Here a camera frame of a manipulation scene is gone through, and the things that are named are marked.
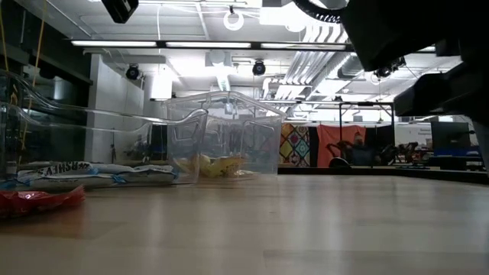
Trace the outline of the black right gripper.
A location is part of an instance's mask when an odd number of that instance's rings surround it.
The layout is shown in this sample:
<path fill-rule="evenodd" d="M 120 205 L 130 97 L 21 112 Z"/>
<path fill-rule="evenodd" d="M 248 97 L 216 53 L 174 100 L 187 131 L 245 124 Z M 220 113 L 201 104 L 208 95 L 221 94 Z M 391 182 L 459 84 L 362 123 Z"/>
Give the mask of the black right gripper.
<path fill-rule="evenodd" d="M 393 100 L 397 116 L 464 115 L 473 127 L 489 170 L 488 68 L 460 63 L 446 73 L 418 78 Z"/>

